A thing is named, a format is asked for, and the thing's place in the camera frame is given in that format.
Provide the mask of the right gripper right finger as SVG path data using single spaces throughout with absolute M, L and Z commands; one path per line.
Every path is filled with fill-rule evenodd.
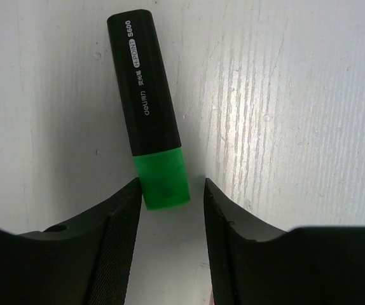
M 365 304 L 365 226 L 283 231 L 210 179 L 203 211 L 214 304 Z

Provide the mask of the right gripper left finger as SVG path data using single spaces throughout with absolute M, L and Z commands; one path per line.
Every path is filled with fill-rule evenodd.
M 44 231 L 0 229 L 0 304 L 123 304 L 141 205 L 134 179 Z

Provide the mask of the green highlighter marker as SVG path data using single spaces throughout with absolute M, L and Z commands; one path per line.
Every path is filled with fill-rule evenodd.
M 190 200 L 188 176 L 153 16 L 148 10 L 107 19 L 121 104 L 148 210 Z

